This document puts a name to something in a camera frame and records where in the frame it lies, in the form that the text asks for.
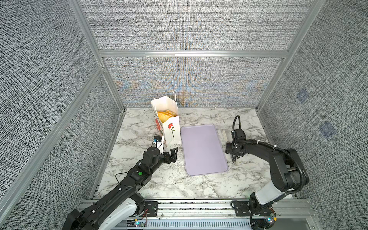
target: white paper bag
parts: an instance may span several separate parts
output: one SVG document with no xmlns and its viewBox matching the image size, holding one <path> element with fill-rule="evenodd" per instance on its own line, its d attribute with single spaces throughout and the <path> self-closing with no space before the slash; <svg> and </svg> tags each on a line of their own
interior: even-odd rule
<svg viewBox="0 0 368 230">
<path fill-rule="evenodd" d="M 169 98 L 168 96 L 163 96 L 161 98 L 157 98 L 151 101 L 151 106 L 153 113 L 155 115 L 155 123 L 156 127 L 161 133 L 161 136 L 164 136 L 166 146 L 169 148 L 170 146 L 180 143 L 180 125 L 179 125 L 179 110 L 178 105 L 176 103 L 176 91 L 173 92 L 173 98 Z M 162 123 L 157 115 L 157 111 L 165 111 L 171 110 L 176 113 L 176 117 L 170 117 L 167 121 Z"/>
</svg>

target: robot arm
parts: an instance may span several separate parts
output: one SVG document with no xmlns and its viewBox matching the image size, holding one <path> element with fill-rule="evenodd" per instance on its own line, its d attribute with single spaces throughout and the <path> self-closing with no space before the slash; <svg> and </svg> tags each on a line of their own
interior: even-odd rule
<svg viewBox="0 0 368 230">
<path fill-rule="evenodd" d="M 239 129 L 235 129 L 237 118 Z M 254 214 L 269 210 L 273 203 L 283 199 L 288 194 L 299 192 L 304 185 L 308 184 L 309 177 L 294 149 L 282 149 L 259 140 L 246 139 L 240 126 L 239 115 L 234 119 L 231 135 L 233 141 L 226 144 L 226 153 L 231 155 L 233 162 L 246 154 L 252 154 L 270 164 L 271 181 L 250 195 L 247 208 L 250 211 L 248 216 L 250 216 L 253 227 L 251 218 Z"/>
<path fill-rule="evenodd" d="M 158 148 L 149 147 L 143 153 L 143 159 L 108 194 L 82 212 L 73 210 L 67 216 L 63 230 L 108 230 L 122 219 L 141 215 L 145 199 L 138 191 L 151 180 L 160 165 L 176 161 L 177 151 L 175 148 L 171 154 L 160 154 Z"/>
</svg>

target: red flower print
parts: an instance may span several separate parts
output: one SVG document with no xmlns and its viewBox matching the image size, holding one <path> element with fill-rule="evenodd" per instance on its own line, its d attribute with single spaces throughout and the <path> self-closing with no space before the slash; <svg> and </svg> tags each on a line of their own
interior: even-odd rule
<svg viewBox="0 0 368 230">
<path fill-rule="evenodd" d="M 171 123 L 171 124 L 169 124 L 169 129 L 173 132 L 173 139 L 174 139 L 174 141 L 175 141 L 175 136 L 174 136 L 174 131 L 175 130 L 173 130 L 173 128 L 174 128 L 174 125 Z"/>
<path fill-rule="evenodd" d="M 156 118 L 155 122 L 156 122 L 156 128 L 157 128 L 157 130 L 160 131 L 161 135 L 163 135 L 163 133 L 161 131 L 161 125 L 160 125 L 160 123 L 159 123 L 159 121 L 158 121 L 157 118 Z"/>
</svg>

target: paper bag handle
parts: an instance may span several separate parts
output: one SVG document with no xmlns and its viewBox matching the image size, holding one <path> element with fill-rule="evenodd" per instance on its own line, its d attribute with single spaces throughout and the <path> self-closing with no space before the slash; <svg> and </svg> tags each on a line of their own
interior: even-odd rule
<svg viewBox="0 0 368 230">
<path fill-rule="evenodd" d="M 174 93 L 175 93 L 175 102 L 176 102 L 176 90 L 173 91 L 173 100 L 174 100 Z"/>
</svg>

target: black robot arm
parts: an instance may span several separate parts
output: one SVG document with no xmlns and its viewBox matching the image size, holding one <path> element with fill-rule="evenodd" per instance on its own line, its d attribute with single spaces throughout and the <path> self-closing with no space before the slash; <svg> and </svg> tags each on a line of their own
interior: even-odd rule
<svg viewBox="0 0 368 230">
<path fill-rule="evenodd" d="M 238 119 L 239 128 L 235 129 L 235 122 Z M 240 126 L 240 116 L 237 115 L 233 122 L 231 131 L 232 143 L 226 144 L 226 153 L 230 154 L 235 163 L 238 158 L 246 154 L 255 155 L 270 164 L 271 182 L 260 190 L 253 192 L 247 205 L 233 201 L 231 206 L 235 209 L 237 216 L 249 216 L 252 229 L 255 225 L 261 226 L 260 222 L 252 221 L 254 214 L 271 212 L 269 228 L 274 224 L 272 204 L 283 199 L 288 194 L 299 192 L 304 185 L 308 184 L 308 174 L 294 149 L 282 149 L 268 143 L 255 139 L 247 139 Z"/>
<path fill-rule="evenodd" d="M 105 219 L 128 198 L 136 204 L 137 209 L 134 214 L 141 214 L 145 199 L 138 191 L 151 180 L 152 174 L 160 165 L 176 161 L 177 150 L 175 148 L 171 153 L 160 154 L 158 148 L 149 147 L 143 153 L 143 159 L 139 160 L 108 194 L 82 212 L 73 210 L 67 216 L 63 230 L 97 230 Z"/>
</svg>

